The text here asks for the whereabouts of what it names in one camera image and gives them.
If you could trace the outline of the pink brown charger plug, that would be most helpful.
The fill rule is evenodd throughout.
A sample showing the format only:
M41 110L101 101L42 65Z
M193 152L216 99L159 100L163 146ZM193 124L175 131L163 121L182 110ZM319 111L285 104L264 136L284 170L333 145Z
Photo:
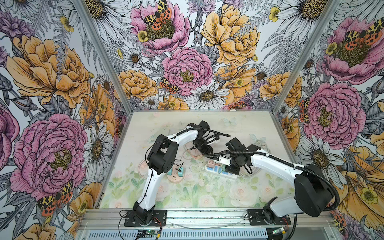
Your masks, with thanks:
M214 168L215 168L215 165L216 165L216 163L215 163L214 161L212 161L212 160L209 160L209 161L207 162L207 167L208 167L208 168L212 168L212 169L214 169Z

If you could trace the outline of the white blue power strip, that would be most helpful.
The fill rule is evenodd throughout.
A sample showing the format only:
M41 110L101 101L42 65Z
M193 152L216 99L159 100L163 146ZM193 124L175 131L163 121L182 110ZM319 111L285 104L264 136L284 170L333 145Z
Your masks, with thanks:
M211 168L211 167L205 166L205 171L210 174L217 175L219 177L228 178L231 180L237 179L237 175L224 171L223 167L215 166L214 168Z

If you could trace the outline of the teal charger plug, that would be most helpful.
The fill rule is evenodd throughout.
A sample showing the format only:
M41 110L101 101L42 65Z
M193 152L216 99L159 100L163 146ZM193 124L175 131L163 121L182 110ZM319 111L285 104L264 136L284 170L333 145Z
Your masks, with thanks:
M172 176L172 175L173 175L173 168L171 168L171 169L167 172L167 175L168 175L168 176Z
M181 177L181 178L184 176L184 168L183 167L180 167L178 169L178 176Z

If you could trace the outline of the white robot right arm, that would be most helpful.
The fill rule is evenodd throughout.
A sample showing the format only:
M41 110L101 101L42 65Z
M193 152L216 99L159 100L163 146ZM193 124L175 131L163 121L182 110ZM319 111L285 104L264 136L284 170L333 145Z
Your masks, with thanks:
M306 214L318 217L322 212L332 211L340 204L340 195L336 188L315 165L298 165L280 159L250 145L246 147L237 138L226 143L227 151L220 157L228 159L227 170L238 174L243 166L265 170L294 188L290 197L274 197L264 206L265 216L284 217L293 214Z

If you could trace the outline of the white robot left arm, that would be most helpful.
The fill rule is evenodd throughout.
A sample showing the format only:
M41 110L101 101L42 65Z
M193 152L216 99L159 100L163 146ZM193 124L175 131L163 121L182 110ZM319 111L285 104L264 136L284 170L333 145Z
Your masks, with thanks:
M202 155L211 154L214 152L211 143L218 141L221 136L230 137L229 134L211 130L205 121L198 125L190 123L184 130L173 135L159 135L145 153L145 162L149 167L148 177L143 193L131 211L133 221L141 225L148 225L151 222L160 183L174 166L179 147L191 142L192 148L197 149Z

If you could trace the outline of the round pink power socket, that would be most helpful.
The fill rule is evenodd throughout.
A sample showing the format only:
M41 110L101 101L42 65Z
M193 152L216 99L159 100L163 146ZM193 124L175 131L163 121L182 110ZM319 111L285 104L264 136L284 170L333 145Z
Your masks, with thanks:
M167 178L171 183L178 184L185 178L185 169L184 169L184 176L182 178L178 176L178 169L180 167L181 166L173 165L173 167L172 167L173 168L173 175L172 176L167 175Z

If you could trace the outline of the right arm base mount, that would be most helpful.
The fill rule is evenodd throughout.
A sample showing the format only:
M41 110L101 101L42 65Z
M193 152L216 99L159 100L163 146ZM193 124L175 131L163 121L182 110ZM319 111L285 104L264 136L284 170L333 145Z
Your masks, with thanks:
M291 224L291 219L288 215L277 217L273 212L264 209L248 209L245 217L251 226L289 226Z

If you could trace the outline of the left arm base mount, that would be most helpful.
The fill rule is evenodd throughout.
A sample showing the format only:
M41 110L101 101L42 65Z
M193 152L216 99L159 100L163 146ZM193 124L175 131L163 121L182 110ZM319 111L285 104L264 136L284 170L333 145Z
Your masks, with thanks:
M138 213L129 211L125 217L125 227L164 227L167 222L167 210L152 210Z

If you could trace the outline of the aluminium front rail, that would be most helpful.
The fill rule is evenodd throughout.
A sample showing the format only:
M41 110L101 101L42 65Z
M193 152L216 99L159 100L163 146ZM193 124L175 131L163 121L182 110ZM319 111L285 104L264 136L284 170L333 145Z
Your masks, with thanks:
M167 209L161 226L126 227L127 211L96 209L85 214L77 240L340 240L328 214L290 215L275 225L252 220L245 208Z

